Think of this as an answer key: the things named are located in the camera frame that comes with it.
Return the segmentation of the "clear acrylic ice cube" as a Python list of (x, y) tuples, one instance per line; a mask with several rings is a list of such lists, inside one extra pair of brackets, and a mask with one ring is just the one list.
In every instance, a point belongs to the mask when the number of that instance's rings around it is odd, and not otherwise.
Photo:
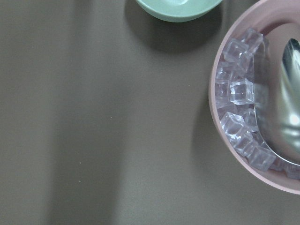
[(276, 156), (269, 149), (261, 146), (255, 146), (247, 160), (252, 167), (265, 172), (276, 160)]
[(254, 84), (247, 78), (231, 82), (230, 101), (236, 105), (254, 103)]
[(241, 137), (245, 122), (241, 115), (226, 112), (222, 117), (220, 124), (228, 138), (237, 140)]

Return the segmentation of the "pink bowl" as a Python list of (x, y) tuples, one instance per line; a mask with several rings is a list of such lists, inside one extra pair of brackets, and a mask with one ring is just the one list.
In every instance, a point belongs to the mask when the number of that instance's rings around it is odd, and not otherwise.
[(230, 144), (224, 131), (222, 130), (218, 111), (216, 107), (215, 98), (215, 77), (217, 73), (217, 67), (219, 61), (222, 59), (222, 51), (227, 42), (231, 38), (236, 38), (249, 27), (254, 28), (258, 32), (267, 35), (276, 27), (286, 24), (294, 23), (300, 24), (300, 2), (297, 0), (260, 0), (247, 9), (229, 28), (223, 41), (220, 44), (218, 52), (216, 54), (213, 68), (210, 75), (209, 83), (209, 104), (210, 112), (214, 125), (222, 138), (223, 142), (227, 146), (228, 150), (234, 155), (236, 160), (251, 174), (282, 191), (288, 193), (300, 194), (300, 181), (286, 177), (282, 172), (267, 171), (262, 172), (251, 167), (247, 160), (241, 157)]

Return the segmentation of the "steel ice scoop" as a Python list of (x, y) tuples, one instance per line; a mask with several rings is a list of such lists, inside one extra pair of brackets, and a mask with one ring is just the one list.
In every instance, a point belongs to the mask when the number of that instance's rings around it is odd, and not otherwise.
[(254, 63), (255, 118), (276, 156), (300, 164), (300, 43), (291, 38), (264, 45)]

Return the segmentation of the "mint green bowl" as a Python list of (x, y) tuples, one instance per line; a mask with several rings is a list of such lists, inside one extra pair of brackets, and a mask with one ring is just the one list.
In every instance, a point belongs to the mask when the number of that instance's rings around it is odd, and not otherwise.
[(218, 6), (221, 0), (137, 0), (151, 16), (166, 22), (182, 23), (197, 19)]

